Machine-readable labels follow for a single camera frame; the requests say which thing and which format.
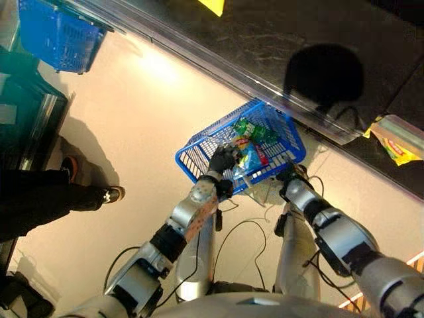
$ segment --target green bottle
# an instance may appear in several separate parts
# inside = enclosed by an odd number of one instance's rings
[[[258,144],[266,142],[273,144],[277,141],[277,134],[270,129],[249,122],[246,118],[241,118],[234,125],[234,130],[241,136],[246,136]]]

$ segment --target floor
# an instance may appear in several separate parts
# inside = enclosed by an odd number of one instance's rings
[[[192,183],[175,164],[176,151],[246,99],[151,43],[119,33],[106,36],[92,69],[82,76],[56,74],[46,64],[40,72],[65,94],[74,93],[60,134],[101,166],[109,183],[127,191],[121,202],[96,212],[72,212],[19,239],[11,269],[23,271],[62,313],[100,293],[114,257],[149,240],[189,191]],[[323,179],[329,202],[368,227],[382,252],[408,260],[423,250],[422,202],[299,131],[308,153],[304,164],[310,176]],[[58,162],[52,160],[50,167],[57,168]],[[259,187],[257,196],[267,190]],[[224,214],[216,240],[218,246],[243,219],[262,218],[258,222],[268,242],[258,263],[268,289],[282,243],[273,234],[284,204],[277,192],[270,188],[266,208],[247,195],[234,197],[240,206]],[[221,209],[230,207],[225,202]],[[252,225],[235,231],[221,253],[216,278],[259,286],[253,258],[262,248],[261,236]],[[326,264],[323,270],[330,273]],[[336,284],[348,282],[331,277]],[[171,274],[163,284],[166,295],[172,284]],[[347,294],[357,291],[352,287]],[[321,293],[324,302],[344,301],[324,285]]]

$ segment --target person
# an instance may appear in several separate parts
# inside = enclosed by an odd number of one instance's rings
[[[25,236],[39,225],[70,211],[96,211],[103,204],[122,200],[120,186],[75,184],[78,161],[63,159],[59,170],[0,172],[0,242]]]

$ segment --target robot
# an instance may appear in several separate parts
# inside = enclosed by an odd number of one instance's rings
[[[105,293],[62,317],[361,317],[319,302],[318,274],[305,267],[317,247],[338,275],[353,277],[381,317],[424,317],[424,276],[401,260],[384,256],[372,234],[325,201],[307,181],[306,169],[293,163],[276,176],[287,204],[275,230],[284,240],[273,292],[212,282],[216,212],[219,202],[233,191],[223,172],[237,158],[235,147],[218,147],[209,171],[116,273]],[[160,279],[167,278],[177,259],[180,304],[154,313],[163,294]],[[196,270],[191,273],[193,260]]]

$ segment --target black pants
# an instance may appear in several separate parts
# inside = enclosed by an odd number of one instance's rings
[[[105,190],[69,183],[65,171],[1,172],[0,242],[26,235],[33,228],[67,215],[95,211]]]

